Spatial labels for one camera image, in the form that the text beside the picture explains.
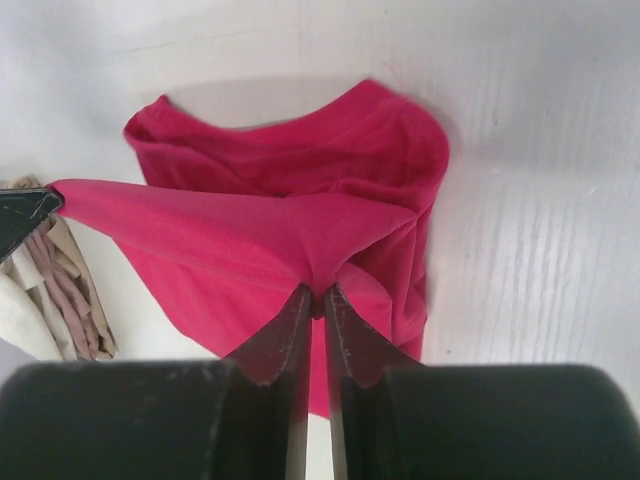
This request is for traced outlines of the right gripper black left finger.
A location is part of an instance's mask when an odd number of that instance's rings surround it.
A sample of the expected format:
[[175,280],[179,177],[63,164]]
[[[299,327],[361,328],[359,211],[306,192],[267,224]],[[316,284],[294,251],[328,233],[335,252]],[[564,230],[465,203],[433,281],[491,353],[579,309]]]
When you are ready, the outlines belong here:
[[312,295],[221,360],[36,363],[1,389],[5,479],[301,479]]

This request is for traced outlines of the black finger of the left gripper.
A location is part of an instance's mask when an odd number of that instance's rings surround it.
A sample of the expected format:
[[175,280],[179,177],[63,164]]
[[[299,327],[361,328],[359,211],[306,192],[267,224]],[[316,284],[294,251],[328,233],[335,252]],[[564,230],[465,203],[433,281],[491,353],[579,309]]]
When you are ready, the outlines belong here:
[[52,187],[2,189],[0,254],[4,262],[50,216],[60,210],[64,197]]

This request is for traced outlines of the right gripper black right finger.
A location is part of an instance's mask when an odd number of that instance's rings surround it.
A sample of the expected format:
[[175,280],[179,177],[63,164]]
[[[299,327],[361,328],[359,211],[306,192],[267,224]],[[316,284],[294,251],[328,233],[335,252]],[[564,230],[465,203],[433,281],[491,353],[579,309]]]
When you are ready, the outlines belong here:
[[325,296],[338,479],[635,479],[639,424],[585,365],[426,366]]

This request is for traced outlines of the magenta t-shirt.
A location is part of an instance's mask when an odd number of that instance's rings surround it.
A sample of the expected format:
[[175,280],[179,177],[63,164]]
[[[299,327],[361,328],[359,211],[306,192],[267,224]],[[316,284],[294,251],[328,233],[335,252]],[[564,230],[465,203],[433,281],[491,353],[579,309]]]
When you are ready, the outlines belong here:
[[144,183],[58,180],[61,215],[110,237],[180,333],[224,357],[297,286],[322,318],[338,285],[420,356],[429,217],[450,154],[420,103],[369,79],[302,117],[232,130],[161,96],[123,134]]

